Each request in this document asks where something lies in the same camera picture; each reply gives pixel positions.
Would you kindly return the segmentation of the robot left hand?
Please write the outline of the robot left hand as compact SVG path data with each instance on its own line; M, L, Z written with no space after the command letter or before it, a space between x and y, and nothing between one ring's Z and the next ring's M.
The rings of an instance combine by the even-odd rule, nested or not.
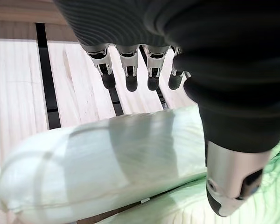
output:
M57 0L84 50L174 46L206 140L207 198L227 217L280 141L280 0Z

